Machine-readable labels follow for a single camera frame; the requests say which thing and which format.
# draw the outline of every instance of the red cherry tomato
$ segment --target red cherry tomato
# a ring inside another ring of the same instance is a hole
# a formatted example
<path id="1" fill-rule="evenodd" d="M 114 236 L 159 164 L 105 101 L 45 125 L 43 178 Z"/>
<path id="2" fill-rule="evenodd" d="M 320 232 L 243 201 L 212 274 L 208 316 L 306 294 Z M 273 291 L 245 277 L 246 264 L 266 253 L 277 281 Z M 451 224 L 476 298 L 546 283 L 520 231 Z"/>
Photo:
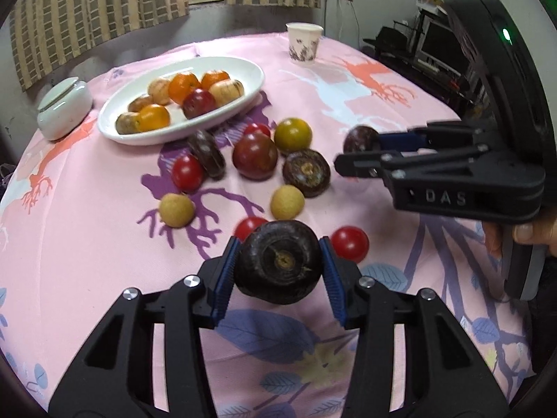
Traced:
<path id="1" fill-rule="evenodd" d="M 361 262 L 369 251 L 369 238 L 360 228 L 344 226 L 331 236 L 331 244 L 336 254 L 356 263 Z"/>
<path id="2" fill-rule="evenodd" d="M 261 217 L 244 218 L 242 221 L 240 221 L 240 223 L 238 223 L 238 226 L 236 226 L 236 229 L 234 230 L 234 236 L 238 237 L 240 241 L 243 242 L 247 239 L 248 235 L 250 235 L 264 223 L 268 223 L 268 221 Z"/>
<path id="3" fill-rule="evenodd" d="M 172 182 L 181 192 L 193 193 L 203 183 L 205 171 L 194 156 L 179 157 L 172 167 Z"/>
<path id="4" fill-rule="evenodd" d="M 261 132 L 264 135 L 267 135 L 269 138 L 271 138 L 271 130 L 265 124 L 258 124 L 257 122 L 252 122 L 244 130 L 244 135 L 248 135 L 249 133 L 254 133 L 254 132 Z"/>

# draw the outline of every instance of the desk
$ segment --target desk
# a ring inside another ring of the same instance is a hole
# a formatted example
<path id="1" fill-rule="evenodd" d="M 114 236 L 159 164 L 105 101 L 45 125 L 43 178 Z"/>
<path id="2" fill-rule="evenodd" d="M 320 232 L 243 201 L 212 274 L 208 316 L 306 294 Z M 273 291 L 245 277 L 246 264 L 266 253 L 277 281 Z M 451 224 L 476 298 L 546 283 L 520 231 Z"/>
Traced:
<path id="1" fill-rule="evenodd" d="M 197 217 L 170 230 L 158 219 L 161 197 L 176 189 L 173 160 L 183 141 L 122 146 L 96 128 L 103 103 L 151 68 L 195 55 L 235 55 L 258 63 L 266 82 L 244 115 L 216 133 L 226 177 L 191 196 Z M 269 200 L 281 168 L 262 183 L 232 166 L 232 143 L 249 122 L 273 126 L 298 116 L 313 128 L 313 149 L 332 163 L 348 128 L 404 130 L 455 114 L 385 65 L 330 39 L 319 60 L 293 64 L 284 33 L 190 44 L 93 79 L 94 108 L 67 138 L 37 133 L 0 204 L 0 347 L 18 377 L 44 406 L 91 329 L 129 286 L 167 289 L 219 256 L 246 215 L 271 219 Z M 318 237 L 339 226 L 361 227 L 370 251 L 360 264 L 391 289 L 437 290 L 484 355 L 510 398 L 530 369 L 524 320 L 502 294 L 501 267 L 483 246 L 481 226 L 397 212 L 380 181 L 332 175 L 323 195 L 308 199 L 299 219 Z M 154 391 L 165 407 L 163 333 L 155 331 Z M 339 416 L 357 334 L 334 320 L 322 282 L 302 302 L 277 307 L 236 289 L 216 331 L 202 333 L 208 376 L 228 418 Z M 393 405 L 404 392 L 404 344 L 396 333 Z"/>

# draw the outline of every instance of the pile of fruit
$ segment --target pile of fruit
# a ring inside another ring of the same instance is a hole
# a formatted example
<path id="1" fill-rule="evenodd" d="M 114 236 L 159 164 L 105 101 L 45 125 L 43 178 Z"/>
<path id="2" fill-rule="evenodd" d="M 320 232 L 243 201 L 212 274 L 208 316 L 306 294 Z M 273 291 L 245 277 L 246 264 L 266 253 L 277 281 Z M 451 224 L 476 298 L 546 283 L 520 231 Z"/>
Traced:
<path id="1" fill-rule="evenodd" d="M 353 129 L 344 151 L 366 150 L 370 135 L 363 126 Z M 310 149 L 313 132 L 299 118 L 281 121 L 272 135 L 269 127 L 249 125 L 232 153 L 232 163 L 248 180 L 270 179 L 282 154 L 284 185 L 272 194 L 269 208 L 276 221 L 248 217 L 237 225 L 234 236 L 242 242 L 235 268 L 235 283 L 247 295 L 275 304 L 290 304 L 307 296 L 322 274 L 319 241 L 305 224 L 294 220 L 304 209 L 305 200 L 324 193 L 331 180 L 328 162 Z M 195 193 L 209 176 L 219 180 L 226 173 L 226 161 L 215 139 L 198 131 L 187 140 L 190 154 L 178 158 L 172 181 L 182 192 L 167 194 L 160 201 L 161 220 L 173 228 L 184 227 L 195 216 L 195 206 L 187 194 Z M 369 239 L 356 227 L 341 227 L 330 237 L 336 253 L 361 262 L 369 251 Z"/>
<path id="2" fill-rule="evenodd" d="M 243 84 L 230 79 L 225 71 L 209 71 L 201 82 L 192 72 L 176 74 L 172 79 L 156 78 L 147 87 L 147 94 L 134 99 L 127 112 L 116 120 L 120 135 L 149 132 L 171 124 L 166 105 L 180 105 L 186 119 L 210 113 L 244 95 Z"/>

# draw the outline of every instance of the paper cup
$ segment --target paper cup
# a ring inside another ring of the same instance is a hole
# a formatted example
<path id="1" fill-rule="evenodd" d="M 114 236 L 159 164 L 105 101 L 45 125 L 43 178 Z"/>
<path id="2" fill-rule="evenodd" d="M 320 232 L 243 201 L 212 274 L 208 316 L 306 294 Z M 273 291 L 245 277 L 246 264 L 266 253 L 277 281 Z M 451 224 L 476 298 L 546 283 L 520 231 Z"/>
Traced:
<path id="1" fill-rule="evenodd" d="M 317 56 L 323 27 L 312 23 L 287 23 L 290 58 L 298 63 L 313 63 Z"/>

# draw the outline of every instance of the finger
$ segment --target finger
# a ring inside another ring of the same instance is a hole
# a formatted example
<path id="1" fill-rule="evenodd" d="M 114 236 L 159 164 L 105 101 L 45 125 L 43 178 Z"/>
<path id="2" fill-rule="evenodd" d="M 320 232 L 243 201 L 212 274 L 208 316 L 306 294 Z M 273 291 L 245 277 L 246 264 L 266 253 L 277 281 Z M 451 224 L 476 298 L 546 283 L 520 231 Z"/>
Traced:
<path id="1" fill-rule="evenodd" d="M 557 245 L 557 209 L 545 210 L 533 222 L 515 226 L 513 237 L 525 245 Z"/>
<path id="2" fill-rule="evenodd" d="M 501 248 L 503 243 L 502 228 L 495 223 L 483 222 L 484 234 L 486 235 L 485 245 L 487 252 L 496 258 L 501 258 Z"/>

